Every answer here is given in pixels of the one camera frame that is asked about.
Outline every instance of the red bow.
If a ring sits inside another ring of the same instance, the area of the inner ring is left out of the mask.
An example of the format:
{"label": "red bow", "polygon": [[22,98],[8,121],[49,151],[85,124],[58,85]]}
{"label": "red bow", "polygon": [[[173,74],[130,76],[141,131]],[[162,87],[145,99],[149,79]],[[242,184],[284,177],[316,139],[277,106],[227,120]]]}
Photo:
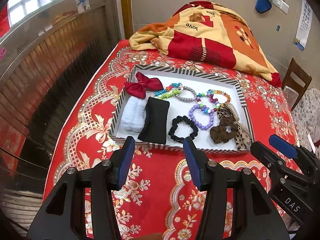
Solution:
{"label": "red bow", "polygon": [[158,91],[163,89],[163,85],[158,78],[148,78],[141,72],[137,72],[136,78],[138,83],[125,82],[124,89],[129,95],[145,99],[146,90]]}

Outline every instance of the metal screw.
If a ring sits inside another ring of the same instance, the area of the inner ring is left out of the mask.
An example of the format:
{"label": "metal screw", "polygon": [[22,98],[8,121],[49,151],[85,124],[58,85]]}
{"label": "metal screw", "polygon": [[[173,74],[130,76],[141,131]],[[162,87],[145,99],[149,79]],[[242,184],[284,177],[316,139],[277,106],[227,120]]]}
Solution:
{"label": "metal screw", "polygon": [[71,168],[67,169],[67,173],[68,173],[68,174],[75,173],[75,171],[76,171],[76,168],[75,168],[75,167],[71,167]]}
{"label": "metal screw", "polygon": [[210,167],[215,167],[215,166],[217,166],[217,162],[216,161],[208,161],[208,165]]}
{"label": "metal screw", "polygon": [[247,174],[247,175],[251,174],[251,170],[249,168],[244,168],[243,172],[244,174]]}
{"label": "metal screw", "polygon": [[103,162],[102,162],[102,165],[103,166],[109,166],[111,164],[111,160],[104,160]]}

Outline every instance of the calendar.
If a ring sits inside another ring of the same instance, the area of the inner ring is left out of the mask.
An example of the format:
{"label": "calendar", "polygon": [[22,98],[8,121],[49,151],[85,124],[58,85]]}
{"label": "calendar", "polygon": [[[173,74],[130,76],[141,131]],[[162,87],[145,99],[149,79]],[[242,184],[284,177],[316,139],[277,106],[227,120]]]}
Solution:
{"label": "calendar", "polygon": [[309,36],[310,26],[312,20],[312,9],[306,0],[302,0],[301,15],[295,39],[295,44],[304,50]]}

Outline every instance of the black scrunchie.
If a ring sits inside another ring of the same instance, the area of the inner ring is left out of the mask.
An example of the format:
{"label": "black scrunchie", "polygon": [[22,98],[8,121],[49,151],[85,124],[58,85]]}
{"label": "black scrunchie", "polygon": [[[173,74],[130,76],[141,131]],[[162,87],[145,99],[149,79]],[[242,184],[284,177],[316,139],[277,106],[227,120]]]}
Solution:
{"label": "black scrunchie", "polygon": [[168,135],[170,135],[171,139],[179,142],[179,143],[183,143],[184,138],[182,137],[177,137],[174,135],[176,129],[178,128],[178,123],[181,123],[182,121],[184,121],[186,124],[190,125],[190,127],[193,129],[193,132],[190,133],[190,137],[193,140],[196,136],[198,136],[198,127],[195,125],[195,123],[190,120],[188,117],[186,117],[185,115],[182,116],[177,116],[176,118],[174,118],[172,120],[172,127],[170,128],[170,131],[168,132]]}

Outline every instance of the wall socket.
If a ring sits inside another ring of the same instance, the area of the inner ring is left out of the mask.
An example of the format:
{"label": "wall socket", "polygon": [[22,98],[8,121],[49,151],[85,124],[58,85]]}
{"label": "wall socket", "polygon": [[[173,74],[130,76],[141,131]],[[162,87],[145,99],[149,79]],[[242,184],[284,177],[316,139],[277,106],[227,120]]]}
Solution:
{"label": "wall socket", "polygon": [[283,0],[273,0],[272,3],[282,10],[285,14],[288,14],[289,5],[287,5]]}

